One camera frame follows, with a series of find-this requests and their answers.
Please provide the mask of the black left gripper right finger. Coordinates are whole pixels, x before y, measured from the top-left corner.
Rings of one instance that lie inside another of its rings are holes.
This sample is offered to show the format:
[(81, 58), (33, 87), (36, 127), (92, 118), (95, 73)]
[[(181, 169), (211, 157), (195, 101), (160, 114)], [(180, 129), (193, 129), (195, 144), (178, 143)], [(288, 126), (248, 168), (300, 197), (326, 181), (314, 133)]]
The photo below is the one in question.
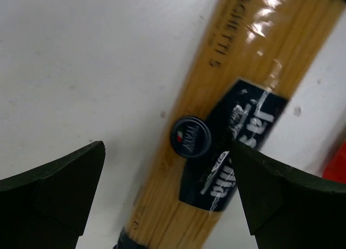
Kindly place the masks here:
[(274, 160), (240, 142), (231, 164), (258, 248), (345, 248), (345, 185)]

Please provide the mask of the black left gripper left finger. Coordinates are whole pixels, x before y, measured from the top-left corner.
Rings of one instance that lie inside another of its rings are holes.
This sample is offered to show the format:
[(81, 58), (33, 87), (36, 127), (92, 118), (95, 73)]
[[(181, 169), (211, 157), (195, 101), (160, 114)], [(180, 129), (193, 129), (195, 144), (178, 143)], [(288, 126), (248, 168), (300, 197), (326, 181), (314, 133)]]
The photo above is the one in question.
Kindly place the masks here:
[(1, 248), (75, 248), (105, 161), (102, 141), (1, 180)]

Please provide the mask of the red spaghetti bag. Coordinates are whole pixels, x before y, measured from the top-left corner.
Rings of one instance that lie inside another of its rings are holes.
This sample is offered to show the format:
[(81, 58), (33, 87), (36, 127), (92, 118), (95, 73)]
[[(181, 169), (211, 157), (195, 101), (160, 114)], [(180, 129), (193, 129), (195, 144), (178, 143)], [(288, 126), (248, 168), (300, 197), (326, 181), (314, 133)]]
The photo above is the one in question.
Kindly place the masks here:
[(332, 180), (338, 183), (345, 184), (346, 182), (346, 143), (340, 146), (336, 154), (325, 167), (322, 177), (327, 180)]

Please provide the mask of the blue spaghetti bag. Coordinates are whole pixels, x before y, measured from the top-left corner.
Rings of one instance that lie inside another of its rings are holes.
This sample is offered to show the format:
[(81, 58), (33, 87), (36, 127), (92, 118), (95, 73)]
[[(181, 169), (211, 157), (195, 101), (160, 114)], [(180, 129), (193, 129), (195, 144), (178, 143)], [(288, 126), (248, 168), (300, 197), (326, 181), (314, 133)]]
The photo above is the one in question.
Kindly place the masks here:
[(219, 0), (116, 248), (201, 248), (237, 186), (234, 140), (260, 149), (345, 0)]

